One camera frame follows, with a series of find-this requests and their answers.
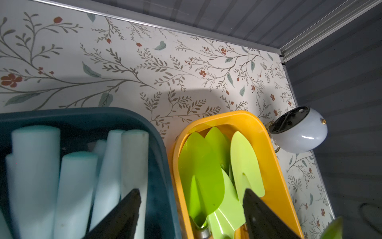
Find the blue shovel cluster back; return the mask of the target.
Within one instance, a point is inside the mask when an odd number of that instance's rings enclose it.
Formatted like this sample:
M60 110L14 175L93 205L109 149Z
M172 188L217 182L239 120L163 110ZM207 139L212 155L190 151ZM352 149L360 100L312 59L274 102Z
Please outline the blue shovel cluster back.
M141 197L135 239L145 237L145 216L148 190L149 133L139 129L121 135L121 197L138 189Z

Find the blue shovel mid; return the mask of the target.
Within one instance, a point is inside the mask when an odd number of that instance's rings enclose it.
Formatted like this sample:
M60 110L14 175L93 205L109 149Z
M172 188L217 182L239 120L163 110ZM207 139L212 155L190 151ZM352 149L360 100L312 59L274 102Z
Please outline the blue shovel mid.
M108 133L102 160L89 230L94 229L114 207L121 196L121 136L124 130Z

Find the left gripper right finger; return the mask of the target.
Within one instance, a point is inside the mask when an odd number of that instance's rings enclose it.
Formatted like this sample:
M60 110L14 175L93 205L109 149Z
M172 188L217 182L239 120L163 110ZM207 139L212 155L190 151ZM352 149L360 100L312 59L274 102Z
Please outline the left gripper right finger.
M294 233L251 189L243 197L250 239L298 239Z

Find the green shovel wooden handle pair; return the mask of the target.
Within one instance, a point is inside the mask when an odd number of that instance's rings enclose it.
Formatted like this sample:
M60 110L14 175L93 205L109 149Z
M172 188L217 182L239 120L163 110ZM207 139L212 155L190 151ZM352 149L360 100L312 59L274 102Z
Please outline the green shovel wooden handle pair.
M217 127L212 127L205 137L211 145L221 168L229 174L230 171L230 141Z

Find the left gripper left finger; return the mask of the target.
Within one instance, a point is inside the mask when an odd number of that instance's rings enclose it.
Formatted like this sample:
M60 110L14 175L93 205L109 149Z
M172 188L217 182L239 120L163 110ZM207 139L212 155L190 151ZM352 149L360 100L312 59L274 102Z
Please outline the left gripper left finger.
M133 239L137 227L140 192L132 189L85 239Z

